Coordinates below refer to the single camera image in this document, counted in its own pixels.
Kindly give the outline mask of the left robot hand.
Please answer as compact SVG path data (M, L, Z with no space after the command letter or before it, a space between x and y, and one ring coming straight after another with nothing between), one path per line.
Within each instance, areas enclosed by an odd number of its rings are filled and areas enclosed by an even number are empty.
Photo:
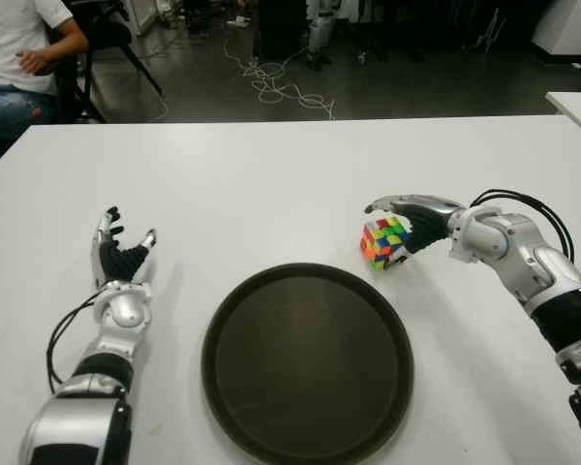
M157 232L149 230L144 239L131 248L121 248L116 238L124 231L115 226L121 218L119 208L108 208L98 223L92 238L91 265L95 287L102 288L113 281L132 282L157 243Z

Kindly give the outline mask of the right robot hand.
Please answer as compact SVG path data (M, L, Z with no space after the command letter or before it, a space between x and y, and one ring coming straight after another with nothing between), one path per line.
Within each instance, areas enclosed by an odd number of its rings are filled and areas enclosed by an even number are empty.
M456 201L410 194L381 197L369 203L364 212L369 214L377 210L387 211L410 222L411 231L403 240L402 250L394 253L395 261L400 263L429 245L448 238L450 217L465 209L463 204Z

